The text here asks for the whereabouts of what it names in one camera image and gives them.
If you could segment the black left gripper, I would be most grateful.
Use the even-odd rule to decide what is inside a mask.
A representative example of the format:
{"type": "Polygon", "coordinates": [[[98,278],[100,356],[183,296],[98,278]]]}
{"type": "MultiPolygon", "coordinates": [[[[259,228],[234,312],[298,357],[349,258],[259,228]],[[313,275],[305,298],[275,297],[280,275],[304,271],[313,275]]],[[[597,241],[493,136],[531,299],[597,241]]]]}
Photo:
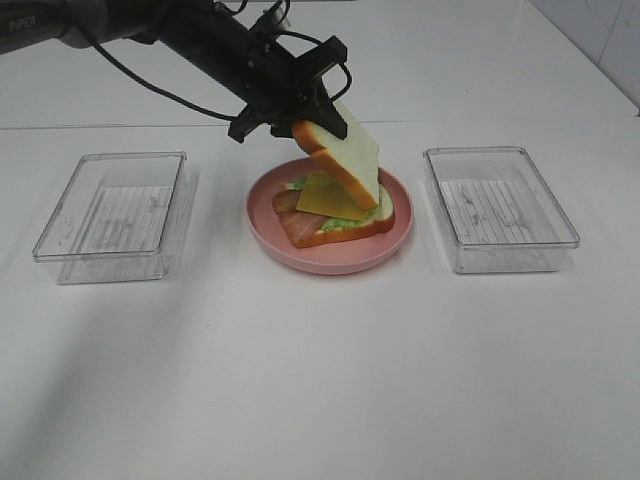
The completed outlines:
{"type": "Polygon", "coordinates": [[[262,124],[275,137],[290,138],[298,120],[312,121],[343,140],[346,121],[330,99],[323,75],[335,66],[346,67],[347,47],[335,36],[322,42],[287,31],[278,25],[277,14],[264,14],[249,29],[247,71],[238,95],[245,108],[230,123],[228,134],[238,142],[262,124]],[[278,43],[280,36],[308,40],[314,47],[294,56],[278,43]]]}

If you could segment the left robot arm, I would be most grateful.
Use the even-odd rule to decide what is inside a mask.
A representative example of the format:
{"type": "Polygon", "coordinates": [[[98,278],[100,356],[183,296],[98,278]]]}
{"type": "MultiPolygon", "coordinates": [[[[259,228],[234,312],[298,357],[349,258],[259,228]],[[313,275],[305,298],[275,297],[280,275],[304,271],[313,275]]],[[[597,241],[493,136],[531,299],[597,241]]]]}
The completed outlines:
{"type": "Polygon", "coordinates": [[[335,36],[311,38],[312,49],[296,56],[279,43],[291,36],[285,22],[290,2],[276,1],[246,27],[239,9],[222,1],[4,1],[1,51],[16,51],[49,39],[73,48],[92,47],[143,87],[206,116],[228,122],[237,142],[266,124],[275,137],[290,138],[297,121],[310,121],[343,139],[348,126],[337,95],[323,75],[344,68],[346,46],[335,36]],[[206,109],[168,92],[124,66],[104,45],[130,39],[161,42],[244,101],[237,114],[206,109]]]}

